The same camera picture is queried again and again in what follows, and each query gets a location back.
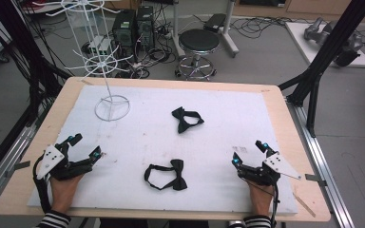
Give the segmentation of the black flat box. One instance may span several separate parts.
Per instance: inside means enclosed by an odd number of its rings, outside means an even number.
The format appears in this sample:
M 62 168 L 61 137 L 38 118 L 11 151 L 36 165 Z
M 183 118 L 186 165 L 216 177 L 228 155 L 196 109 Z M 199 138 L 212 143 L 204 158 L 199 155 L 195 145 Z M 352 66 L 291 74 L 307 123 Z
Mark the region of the black flat box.
M 203 28 L 208 31 L 218 32 L 224 25 L 225 18 L 224 13 L 215 13 L 205 22 Z

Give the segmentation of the white floor platform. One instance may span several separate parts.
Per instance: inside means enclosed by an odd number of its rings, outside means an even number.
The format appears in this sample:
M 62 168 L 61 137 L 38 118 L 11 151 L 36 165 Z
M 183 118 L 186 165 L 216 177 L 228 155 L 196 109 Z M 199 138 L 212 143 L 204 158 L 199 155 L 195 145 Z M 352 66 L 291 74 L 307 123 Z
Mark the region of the white floor platform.
M 309 27 L 309 24 L 286 22 L 286 27 L 293 40 L 296 42 L 302 56 L 306 62 L 310 64 L 317 56 L 319 45 L 313 40 L 307 41 L 303 38 L 303 33 Z M 365 53 L 360 50 L 358 54 L 359 56 L 356 57 L 348 67 L 365 68 Z

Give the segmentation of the black computer tower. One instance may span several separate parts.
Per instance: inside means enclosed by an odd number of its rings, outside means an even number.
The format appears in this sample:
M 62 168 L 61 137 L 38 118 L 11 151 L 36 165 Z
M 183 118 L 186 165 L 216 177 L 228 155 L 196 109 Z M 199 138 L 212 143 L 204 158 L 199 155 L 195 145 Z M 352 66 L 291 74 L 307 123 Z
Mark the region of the black computer tower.
M 155 47 L 153 13 L 152 6 L 140 6 L 137 10 L 138 43 L 144 50 Z
M 122 9 L 115 17 L 112 26 L 115 43 L 119 46 L 119 54 L 123 57 L 133 56 L 136 42 L 136 12 L 134 9 Z

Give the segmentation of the person's left hand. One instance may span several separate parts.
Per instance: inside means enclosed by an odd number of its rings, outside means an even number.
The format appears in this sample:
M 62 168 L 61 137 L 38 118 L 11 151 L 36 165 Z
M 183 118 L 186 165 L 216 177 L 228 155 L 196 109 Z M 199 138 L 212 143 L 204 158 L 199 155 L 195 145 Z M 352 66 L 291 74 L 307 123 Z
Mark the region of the person's left hand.
M 62 214 L 67 213 L 82 177 L 83 175 L 70 180 L 56 180 L 55 178 L 49 180 L 52 193 L 52 210 Z

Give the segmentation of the person's dark clothing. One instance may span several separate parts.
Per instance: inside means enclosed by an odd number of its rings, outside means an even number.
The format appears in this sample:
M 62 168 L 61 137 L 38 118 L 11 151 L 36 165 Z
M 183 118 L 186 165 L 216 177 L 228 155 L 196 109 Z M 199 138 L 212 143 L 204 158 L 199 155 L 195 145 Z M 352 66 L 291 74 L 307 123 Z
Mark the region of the person's dark clothing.
M 101 218 L 100 228 L 209 228 L 207 220 L 167 220 Z

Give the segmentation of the black round stool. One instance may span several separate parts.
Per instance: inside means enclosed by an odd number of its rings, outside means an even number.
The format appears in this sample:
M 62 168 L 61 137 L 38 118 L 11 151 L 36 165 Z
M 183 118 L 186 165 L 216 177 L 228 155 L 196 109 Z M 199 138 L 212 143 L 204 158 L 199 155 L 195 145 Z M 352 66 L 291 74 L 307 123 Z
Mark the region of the black round stool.
M 175 69 L 175 76 L 188 79 L 205 79 L 217 74 L 217 70 L 205 55 L 213 53 L 219 47 L 220 41 L 216 33 L 193 28 L 184 31 L 179 37 L 179 47 L 187 56 L 183 57 Z

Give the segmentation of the aluminium rail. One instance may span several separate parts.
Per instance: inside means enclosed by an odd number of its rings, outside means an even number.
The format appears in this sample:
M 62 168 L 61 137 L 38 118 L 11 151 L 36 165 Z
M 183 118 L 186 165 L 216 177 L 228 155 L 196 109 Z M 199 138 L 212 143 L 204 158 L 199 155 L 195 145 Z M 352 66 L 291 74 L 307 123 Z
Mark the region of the aluminium rail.
M 336 185 L 324 153 L 316 137 L 306 127 L 307 113 L 303 107 L 297 107 L 289 102 L 286 103 L 292 119 L 295 122 L 305 152 L 317 177 L 317 183 L 322 195 L 327 202 L 328 210 L 334 217 L 339 228 L 355 228 L 351 215 Z
M 16 171 L 13 170 L 13 166 L 22 162 L 35 134 L 36 127 L 34 125 L 24 127 L 18 134 L 15 134 L 14 141 L 9 143 L 9 148 L 4 150 L 5 155 L 0 161 L 0 191 Z

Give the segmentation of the small white box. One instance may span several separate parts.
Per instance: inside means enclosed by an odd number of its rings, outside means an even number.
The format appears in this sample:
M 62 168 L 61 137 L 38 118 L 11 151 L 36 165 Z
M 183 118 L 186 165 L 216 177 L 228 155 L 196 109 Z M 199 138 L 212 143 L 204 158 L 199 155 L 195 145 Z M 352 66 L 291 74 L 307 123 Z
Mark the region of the small white box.
M 87 48 L 92 54 L 107 55 L 110 53 L 110 43 L 111 40 L 109 38 L 98 35 L 94 37 Z

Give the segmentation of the black metal frame post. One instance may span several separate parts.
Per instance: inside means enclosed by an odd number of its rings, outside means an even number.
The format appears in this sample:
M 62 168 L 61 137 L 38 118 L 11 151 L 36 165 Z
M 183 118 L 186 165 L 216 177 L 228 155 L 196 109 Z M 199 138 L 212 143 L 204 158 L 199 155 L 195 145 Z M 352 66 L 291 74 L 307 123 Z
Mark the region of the black metal frame post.
M 29 83 L 27 113 L 29 120 L 34 121 L 40 105 L 52 104 L 63 88 L 60 81 L 71 74 L 44 56 L 31 33 L 36 27 L 24 19 L 19 0 L 0 0 L 0 23 L 0 43 Z
M 280 90 L 296 86 L 287 96 L 287 101 L 294 106 L 303 106 L 304 99 L 309 96 L 306 129 L 313 138 L 316 136 L 315 118 L 320 79 L 364 17 L 365 0 L 351 0 L 312 63 L 297 77 L 279 85 Z

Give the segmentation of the person's right hand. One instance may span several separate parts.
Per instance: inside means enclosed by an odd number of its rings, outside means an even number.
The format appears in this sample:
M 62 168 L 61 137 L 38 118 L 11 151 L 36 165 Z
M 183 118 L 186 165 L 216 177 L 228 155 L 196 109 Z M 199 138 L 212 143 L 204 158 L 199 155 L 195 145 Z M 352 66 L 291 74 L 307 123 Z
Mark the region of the person's right hand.
M 248 186 L 252 212 L 255 215 L 268 216 L 270 204 L 274 196 L 274 188 L 272 186 L 258 185 L 252 181 L 248 181 Z

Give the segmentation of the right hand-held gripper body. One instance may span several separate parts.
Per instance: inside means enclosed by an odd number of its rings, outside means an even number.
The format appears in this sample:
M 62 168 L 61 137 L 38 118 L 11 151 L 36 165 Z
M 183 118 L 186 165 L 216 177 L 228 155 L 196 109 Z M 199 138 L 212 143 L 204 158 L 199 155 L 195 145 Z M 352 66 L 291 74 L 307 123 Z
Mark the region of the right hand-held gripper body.
M 300 180 L 301 175 L 279 152 L 267 157 L 260 167 L 242 164 L 243 172 L 238 173 L 241 179 L 253 181 L 259 185 L 275 185 L 281 175 Z

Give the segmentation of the black bow tie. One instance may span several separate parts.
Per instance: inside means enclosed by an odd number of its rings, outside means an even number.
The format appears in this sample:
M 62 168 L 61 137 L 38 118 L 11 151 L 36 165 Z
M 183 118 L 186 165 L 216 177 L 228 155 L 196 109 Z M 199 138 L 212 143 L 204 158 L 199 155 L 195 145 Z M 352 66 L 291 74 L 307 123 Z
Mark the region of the black bow tie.
M 185 132 L 190 127 L 204 123 L 204 119 L 198 112 L 186 111 L 182 106 L 173 110 L 171 112 L 171 114 L 174 118 L 176 118 L 179 121 L 179 124 L 178 124 L 178 133 L 179 134 Z M 185 117 L 196 118 L 198 121 L 196 123 L 192 124 L 192 123 L 187 122 L 185 120 Z
M 174 159 L 170 161 L 171 166 L 165 167 L 155 164 L 150 164 L 146 170 L 144 171 L 144 180 L 149 184 L 150 187 L 155 188 L 159 191 L 164 190 L 165 188 L 172 187 L 175 191 L 182 191 L 187 188 L 187 184 L 185 179 L 182 177 L 184 162 L 180 159 Z M 169 182 L 168 184 L 164 185 L 163 187 L 159 187 L 154 185 L 149 181 L 149 177 L 152 170 L 158 171 L 174 171 L 176 174 L 176 178 Z

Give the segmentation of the thin wooden stick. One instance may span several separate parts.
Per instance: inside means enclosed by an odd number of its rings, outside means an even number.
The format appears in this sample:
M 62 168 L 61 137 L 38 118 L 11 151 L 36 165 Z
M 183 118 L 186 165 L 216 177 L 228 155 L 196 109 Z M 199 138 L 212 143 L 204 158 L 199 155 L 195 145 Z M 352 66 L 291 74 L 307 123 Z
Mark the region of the thin wooden stick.
M 298 203 L 313 217 L 316 217 L 316 213 L 306 204 L 304 200 L 302 200 L 296 193 L 293 193 L 294 198 L 298 201 Z

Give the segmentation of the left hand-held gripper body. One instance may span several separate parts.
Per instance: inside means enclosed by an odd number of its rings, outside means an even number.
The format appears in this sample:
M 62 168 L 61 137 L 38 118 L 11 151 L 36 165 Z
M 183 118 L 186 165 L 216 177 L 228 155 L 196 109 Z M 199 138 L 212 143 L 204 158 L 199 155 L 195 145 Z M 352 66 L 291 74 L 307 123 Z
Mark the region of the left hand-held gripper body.
M 49 145 L 42 156 L 42 164 L 36 174 L 36 179 L 41 180 L 50 174 L 58 181 L 65 181 L 92 170 L 91 159 L 77 162 L 69 161 L 68 149 L 69 144 L 67 142 Z

